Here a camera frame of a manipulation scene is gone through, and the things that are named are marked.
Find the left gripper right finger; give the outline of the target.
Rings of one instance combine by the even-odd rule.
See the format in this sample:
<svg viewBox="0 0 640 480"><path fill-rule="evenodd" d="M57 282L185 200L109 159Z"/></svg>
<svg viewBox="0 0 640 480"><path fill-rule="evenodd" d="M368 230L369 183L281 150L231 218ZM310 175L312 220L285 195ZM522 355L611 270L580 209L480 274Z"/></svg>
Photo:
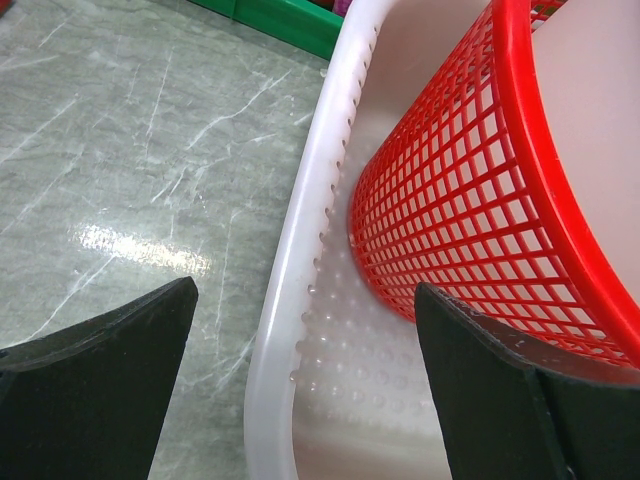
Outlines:
<svg viewBox="0 0 640 480"><path fill-rule="evenodd" d="M428 283L414 305L454 478L638 478L638 370L552 346Z"/></svg>

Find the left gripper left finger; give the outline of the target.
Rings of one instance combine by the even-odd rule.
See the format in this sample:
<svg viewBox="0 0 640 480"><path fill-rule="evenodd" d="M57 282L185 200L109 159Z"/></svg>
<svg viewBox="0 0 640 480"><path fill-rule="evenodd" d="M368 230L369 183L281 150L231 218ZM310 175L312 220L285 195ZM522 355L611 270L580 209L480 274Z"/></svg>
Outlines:
<svg viewBox="0 0 640 480"><path fill-rule="evenodd" d="M179 278L2 349L2 478L147 478L197 300Z"/></svg>

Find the white perforated rectangular basket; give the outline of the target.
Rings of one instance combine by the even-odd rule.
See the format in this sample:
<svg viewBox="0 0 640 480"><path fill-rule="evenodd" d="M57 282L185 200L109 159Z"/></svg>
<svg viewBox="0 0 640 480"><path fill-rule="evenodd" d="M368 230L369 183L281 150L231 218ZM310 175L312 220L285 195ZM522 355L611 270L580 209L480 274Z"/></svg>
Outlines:
<svg viewBox="0 0 640 480"><path fill-rule="evenodd" d="M312 117L246 384L254 479L446 479L416 328L379 302L349 247L366 163L483 10L356 1Z"/></svg>

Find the red mesh basket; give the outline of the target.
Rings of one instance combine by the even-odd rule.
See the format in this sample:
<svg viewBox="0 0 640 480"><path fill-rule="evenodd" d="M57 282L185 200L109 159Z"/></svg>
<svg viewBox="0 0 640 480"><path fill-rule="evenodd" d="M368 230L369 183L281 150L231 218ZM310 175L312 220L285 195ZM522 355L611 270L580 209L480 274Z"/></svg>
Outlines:
<svg viewBox="0 0 640 480"><path fill-rule="evenodd" d="M407 319L428 282L556 347L639 362L639 309L580 211L534 70L559 1L492 1L364 168L349 240Z"/></svg>

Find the white round bucket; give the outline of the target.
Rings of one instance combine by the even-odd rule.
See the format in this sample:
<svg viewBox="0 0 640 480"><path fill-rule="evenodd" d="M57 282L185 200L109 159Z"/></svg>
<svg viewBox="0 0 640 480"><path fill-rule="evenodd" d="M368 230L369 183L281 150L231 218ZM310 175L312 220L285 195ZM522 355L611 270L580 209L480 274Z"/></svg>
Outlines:
<svg viewBox="0 0 640 480"><path fill-rule="evenodd" d="M639 297L639 3L568 1L532 36L553 142L613 271Z"/></svg>

